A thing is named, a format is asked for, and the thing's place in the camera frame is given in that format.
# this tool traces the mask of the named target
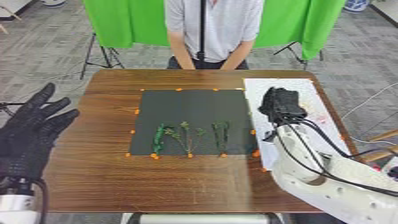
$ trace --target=orange marker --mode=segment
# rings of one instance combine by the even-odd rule
[[[259,149],[255,149],[254,151],[252,151],[252,158],[257,158],[259,157]]]

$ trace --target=glove finger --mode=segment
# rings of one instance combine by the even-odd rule
[[[26,118],[26,116],[32,116],[33,111],[40,108],[42,104],[51,98],[53,92],[55,92],[55,85],[53,83],[48,83],[40,91],[33,94],[32,98],[28,99],[24,105],[17,109],[14,117],[8,120],[8,124],[17,123],[19,120]]]
[[[62,128],[62,123],[67,120],[72,120],[78,117],[78,110],[72,109],[71,111],[67,111],[64,114],[60,114],[58,116],[55,116],[53,118],[49,118],[42,124],[40,127],[40,134],[44,136],[49,136],[51,132],[55,131],[55,129]]]
[[[58,135],[60,135],[62,131],[64,131],[65,128],[69,127],[69,125],[71,125],[71,123],[72,123],[72,121],[74,121],[74,118],[76,118],[76,117],[72,117],[71,119],[67,119],[67,120],[64,121],[64,123],[56,126],[53,132],[49,133],[49,138],[48,138],[48,140],[49,140],[51,142],[55,141],[55,139],[58,138]]]
[[[55,103],[51,103],[40,110],[44,118],[48,118],[71,104],[71,100],[64,97]]]

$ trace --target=black cable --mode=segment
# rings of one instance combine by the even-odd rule
[[[298,136],[298,138],[300,138],[300,135],[298,135],[298,133],[296,133],[296,131],[294,131],[294,128],[291,127],[291,125],[289,125],[289,123],[287,123],[287,120],[286,120],[282,117],[280,117],[280,119],[282,119],[282,122],[284,122],[286,125],[289,126],[289,128],[291,128],[291,130],[293,130],[293,132],[294,132],[294,134],[296,134],[296,136]],[[275,130],[275,134],[277,134],[277,137],[278,137],[278,141],[280,141],[280,144],[282,144],[284,151],[286,151],[286,153],[287,153],[291,159],[294,160],[294,162],[300,164],[300,166],[302,166],[310,172],[314,172],[319,176],[326,177],[326,178],[332,179],[334,181],[339,181],[339,182],[342,182],[342,183],[346,183],[346,184],[350,184],[350,185],[353,185],[353,186],[364,188],[366,190],[371,190],[371,191],[374,191],[374,192],[378,192],[378,193],[382,193],[382,194],[387,194],[387,195],[392,196],[392,197],[398,197],[398,192],[396,192],[396,191],[390,191],[390,190],[382,189],[382,188],[378,188],[378,187],[373,187],[373,186],[362,185],[362,184],[358,184],[358,183],[353,183],[353,182],[350,182],[348,180],[344,180],[344,179],[341,179],[339,177],[335,177],[335,176],[328,173],[328,171],[325,170],[325,167],[319,165],[319,161],[318,161],[318,159],[314,158],[312,150],[309,149],[307,144],[305,144],[305,142],[302,141],[302,138],[300,138],[302,144],[303,144],[303,146],[305,146],[305,149],[307,149],[307,151],[309,151],[309,154],[312,155],[312,158],[314,158],[314,160],[316,160],[316,164],[319,165],[319,169],[323,170],[325,173],[319,173],[314,169],[310,169],[310,168],[303,165],[303,163],[298,161],[298,159],[294,158],[294,156],[293,156],[291,153],[289,153],[289,150],[287,150],[287,148],[286,148],[286,145],[284,145],[284,143],[282,143],[282,139],[280,139],[280,136],[278,136],[278,133],[277,133],[275,125],[273,125],[273,130]]]
[[[33,184],[40,189],[40,197],[42,197],[42,204],[40,204],[40,220],[39,224],[46,224],[46,214],[48,214],[48,187],[44,180],[35,180]]]
[[[310,120],[307,120],[307,119],[300,119],[300,124],[307,125],[307,126],[312,128],[312,130],[316,131],[318,134],[321,133],[321,134],[319,134],[321,138],[323,138],[323,136],[326,137],[325,132],[323,132],[321,129],[319,129],[319,126],[316,125],[316,123],[314,123]],[[332,143],[332,140],[330,140],[328,137],[326,137],[325,141],[326,141],[326,143],[330,144],[330,146],[334,146],[334,149],[335,149],[337,146],[335,146],[335,144]],[[387,149],[387,148],[369,149],[367,151],[364,151],[364,152],[360,152],[360,153],[357,153],[357,154],[353,154],[353,155],[346,155],[344,152],[342,152],[342,154],[344,154],[346,156],[342,156],[341,153],[339,153],[339,155],[341,155],[342,157],[346,157],[346,158],[355,158],[357,156],[362,156],[364,154],[367,154],[367,153],[371,153],[371,152],[376,152],[376,151],[382,151],[382,150],[389,151],[390,154],[398,157],[398,153],[396,153],[390,149]]]
[[[339,155],[341,155],[344,158],[348,158],[350,155],[344,153],[344,151],[342,151],[342,150],[339,149],[339,147],[335,146],[335,144],[334,144],[334,142],[332,142],[332,140],[330,140],[330,138],[328,138],[328,136],[326,136],[326,134],[325,134],[325,132],[323,132],[319,126],[318,126],[318,124],[316,124],[310,120],[307,120],[305,118],[303,118],[303,119],[298,118],[298,121],[300,121],[300,124],[307,125],[307,127],[312,128],[312,130],[316,131],[319,137],[323,138],[325,142],[326,142],[328,145],[332,146],[332,148],[334,148],[335,152],[339,153]]]
[[[360,153],[350,155],[350,157],[353,158],[353,157],[362,156],[364,154],[367,154],[367,153],[371,153],[371,152],[376,152],[376,151],[389,151],[389,153],[392,154],[392,156],[398,157],[398,153],[396,153],[390,149],[387,149],[387,148],[369,149],[369,150],[366,150],[364,152],[360,152]]]

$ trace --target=person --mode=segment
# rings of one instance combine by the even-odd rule
[[[263,0],[206,0],[204,68],[248,69],[245,57],[259,32]],[[165,0],[165,26],[174,56],[167,69],[197,69],[200,1]]]

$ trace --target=green backdrop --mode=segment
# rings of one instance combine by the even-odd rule
[[[83,4],[101,46],[127,48],[133,42],[168,46],[163,0],[83,0]],[[342,5],[344,0],[264,0],[254,47],[298,41],[302,58],[312,59],[323,48]]]

